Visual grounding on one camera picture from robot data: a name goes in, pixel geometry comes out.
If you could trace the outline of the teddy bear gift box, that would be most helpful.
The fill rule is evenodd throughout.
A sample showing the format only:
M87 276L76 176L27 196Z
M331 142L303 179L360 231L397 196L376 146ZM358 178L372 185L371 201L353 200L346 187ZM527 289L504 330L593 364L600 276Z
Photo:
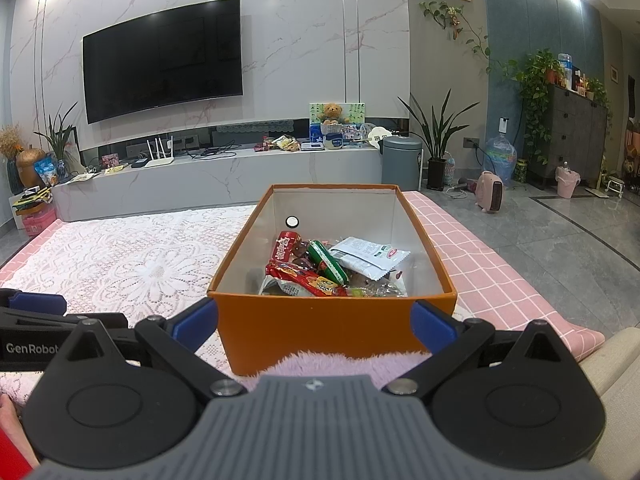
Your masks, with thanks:
M309 141L325 148L356 148L366 142L364 103L310 103Z

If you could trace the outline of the white wifi router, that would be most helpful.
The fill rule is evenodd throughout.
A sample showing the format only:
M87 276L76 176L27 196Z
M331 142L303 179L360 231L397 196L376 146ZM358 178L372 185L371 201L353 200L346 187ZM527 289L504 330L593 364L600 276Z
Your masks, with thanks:
M163 139L157 136L154 142L146 142L149 150L149 160L146 163L148 168L171 165L174 160L174 137Z

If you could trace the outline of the dark grey drawer cabinet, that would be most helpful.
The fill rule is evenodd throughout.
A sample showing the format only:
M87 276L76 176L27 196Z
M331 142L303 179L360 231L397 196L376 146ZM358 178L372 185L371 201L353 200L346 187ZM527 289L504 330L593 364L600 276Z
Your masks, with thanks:
M580 174L582 182L597 183L604 153L606 108L558 86L548 85L549 106L544 126L550 140L541 147L545 164L535 155L528 156L527 177L547 184L555 177L555 169L567 162L568 168Z

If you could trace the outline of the golden gourd ornament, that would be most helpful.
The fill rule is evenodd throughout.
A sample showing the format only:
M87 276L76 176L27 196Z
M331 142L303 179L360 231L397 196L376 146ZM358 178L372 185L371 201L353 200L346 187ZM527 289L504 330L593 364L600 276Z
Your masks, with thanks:
M35 170L35 163L44 159L44 156L46 153L41 148L28 148L16 155L16 169L24 188L44 185Z

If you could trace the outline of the red long snack pack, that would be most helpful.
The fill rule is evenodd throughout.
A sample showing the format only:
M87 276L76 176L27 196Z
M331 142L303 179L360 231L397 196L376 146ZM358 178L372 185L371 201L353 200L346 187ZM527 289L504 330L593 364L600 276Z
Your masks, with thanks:
M328 280L309 259L307 246L295 231L282 231L265 266L259 295L290 297L346 297L346 286Z

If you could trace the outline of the potted long-leaf plant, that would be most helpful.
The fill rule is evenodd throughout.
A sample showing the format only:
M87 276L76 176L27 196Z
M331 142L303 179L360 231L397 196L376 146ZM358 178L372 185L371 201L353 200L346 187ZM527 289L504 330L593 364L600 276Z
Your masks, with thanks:
M435 107L431 106L430 116L426 116L413 94L410 94L409 101L405 101L400 96L397 98L419 127L418 131L411 131L411 134L417 136L426 147L428 154L426 187L434 191L442 191L445 186L447 163L445 152L450 139L455 133L469 127L469 124L458 124L459 117L478 105L478 102L473 102L457 112L448 113L450 96L451 90L448 90L439 113L436 113Z

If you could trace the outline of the green sausage snack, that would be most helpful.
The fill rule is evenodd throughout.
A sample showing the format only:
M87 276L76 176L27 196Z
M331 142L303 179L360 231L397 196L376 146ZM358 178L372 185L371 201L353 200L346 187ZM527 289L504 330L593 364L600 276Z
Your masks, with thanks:
M311 240L307 246L307 254L325 278L340 286L348 284L346 272L321 242Z

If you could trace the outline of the grey trash bin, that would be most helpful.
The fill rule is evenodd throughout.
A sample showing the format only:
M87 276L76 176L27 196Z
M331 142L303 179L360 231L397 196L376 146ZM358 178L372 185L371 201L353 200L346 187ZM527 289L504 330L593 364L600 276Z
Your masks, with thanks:
M415 136L386 136L380 143L382 183L401 191L420 188L423 144Z

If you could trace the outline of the black wall television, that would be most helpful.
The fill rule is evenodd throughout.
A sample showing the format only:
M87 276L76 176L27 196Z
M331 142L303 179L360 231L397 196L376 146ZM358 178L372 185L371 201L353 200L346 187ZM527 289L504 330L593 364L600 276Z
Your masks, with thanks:
M132 18L81 41L87 122L242 96L241 0Z

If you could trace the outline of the peanut snack pack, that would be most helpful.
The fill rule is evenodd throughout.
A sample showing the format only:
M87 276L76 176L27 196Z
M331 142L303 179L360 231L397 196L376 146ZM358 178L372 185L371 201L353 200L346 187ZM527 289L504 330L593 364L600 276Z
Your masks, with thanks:
M349 283L346 292L351 297L407 297L407 286L404 280L404 272L393 270L385 274L379 280L372 280L363 274L348 271Z

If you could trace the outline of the hanging vine plant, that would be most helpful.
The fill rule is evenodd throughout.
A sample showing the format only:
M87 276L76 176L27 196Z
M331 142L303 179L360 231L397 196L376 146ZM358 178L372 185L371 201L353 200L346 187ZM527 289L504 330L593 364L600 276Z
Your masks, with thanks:
M514 58L500 61L491 53L489 37L471 25L464 15L463 6L432 0L420 2L419 8L426 18L431 18L440 28L450 29L453 40L464 35L465 44L472 53L484 60L486 73L497 73L502 80L512 80L518 84L521 116L525 120L525 156L530 162L546 164L549 156L544 154L544 150L551 141L551 131L544 121L550 106L551 87L563 77L559 60L549 49L538 49L521 61Z

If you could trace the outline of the pink space heater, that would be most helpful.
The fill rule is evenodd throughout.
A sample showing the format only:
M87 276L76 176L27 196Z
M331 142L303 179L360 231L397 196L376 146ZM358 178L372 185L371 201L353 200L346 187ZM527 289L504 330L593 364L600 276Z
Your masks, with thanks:
M491 171L483 171L477 179L475 201L484 212L493 214L501 209L504 185L502 180Z

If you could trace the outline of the left potted plant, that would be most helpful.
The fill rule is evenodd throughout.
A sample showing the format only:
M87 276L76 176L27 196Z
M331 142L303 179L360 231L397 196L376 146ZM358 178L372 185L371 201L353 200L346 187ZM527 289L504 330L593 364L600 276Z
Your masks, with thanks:
M58 172L58 180L61 182L70 180L70 170L66 158L66 145L71 136L77 132L77 128L67 121L70 113L77 106L75 102L64 114L57 112L54 116L46 118L46 132L36 132L37 136L46 139L55 158L55 168Z

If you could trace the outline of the white foil snack pouch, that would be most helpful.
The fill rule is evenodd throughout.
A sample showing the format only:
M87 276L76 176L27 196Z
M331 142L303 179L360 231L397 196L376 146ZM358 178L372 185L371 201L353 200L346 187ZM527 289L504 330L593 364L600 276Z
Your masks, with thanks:
M410 252L389 244L376 244L357 237L347 237L329 249L329 253L343 267L378 281L397 270Z

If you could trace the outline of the pink bucket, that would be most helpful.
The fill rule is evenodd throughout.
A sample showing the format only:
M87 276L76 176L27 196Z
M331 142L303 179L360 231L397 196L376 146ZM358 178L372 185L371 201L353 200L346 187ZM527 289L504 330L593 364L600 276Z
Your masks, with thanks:
M564 160L561 166L555 170L556 192L561 198L569 200L578 187L582 178L577 171L571 170L568 161Z

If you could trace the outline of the pink lace tablecloth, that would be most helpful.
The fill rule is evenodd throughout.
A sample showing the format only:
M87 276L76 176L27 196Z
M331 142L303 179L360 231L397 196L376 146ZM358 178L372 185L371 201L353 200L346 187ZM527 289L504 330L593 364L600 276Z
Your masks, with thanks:
M549 322L578 359L605 336L568 322L493 249L417 192L378 192L390 212L409 204L457 289L454 317L499 330ZM206 295L252 206L187 209L103 220L56 220L1 267L1 284L59 294L70 313L120 312L129 322L177 314Z

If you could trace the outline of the blue water jug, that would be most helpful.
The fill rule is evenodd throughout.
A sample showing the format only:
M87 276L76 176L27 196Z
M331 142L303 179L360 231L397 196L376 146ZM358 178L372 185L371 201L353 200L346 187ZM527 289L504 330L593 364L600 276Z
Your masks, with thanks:
M488 139L484 147L483 168L499 177L506 188L512 185L518 153L513 144L506 137L509 119L499 119L498 133Z

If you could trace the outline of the orange cardboard box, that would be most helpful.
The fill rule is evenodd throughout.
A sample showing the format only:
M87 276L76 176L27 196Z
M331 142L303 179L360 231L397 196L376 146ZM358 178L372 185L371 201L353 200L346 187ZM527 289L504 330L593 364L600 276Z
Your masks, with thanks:
M403 297L265 296L265 277L287 218L305 240L353 236L403 249ZM231 245L207 291L218 310L217 332L231 370L250 376L297 352L370 358L419 352L410 311L424 300L446 314L458 294L426 229L395 185L274 184Z

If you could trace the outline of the grey TV console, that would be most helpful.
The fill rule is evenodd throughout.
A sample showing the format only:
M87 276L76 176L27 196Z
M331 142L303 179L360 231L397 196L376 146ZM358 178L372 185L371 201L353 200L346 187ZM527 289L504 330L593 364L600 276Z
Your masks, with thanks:
M256 203L273 184L379 184L374 148L256 152L236 148L209 158L181 156L166 166L126 168L56 186L53 203L65 222Z

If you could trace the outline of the pink storage box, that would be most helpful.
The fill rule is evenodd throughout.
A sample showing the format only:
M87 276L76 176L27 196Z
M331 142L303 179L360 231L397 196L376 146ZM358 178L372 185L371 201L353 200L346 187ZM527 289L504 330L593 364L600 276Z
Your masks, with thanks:
M55 220L55 208L52 205L48 205L35 214L28 214L24 217L24 230L28 236L35 237L47 229Z

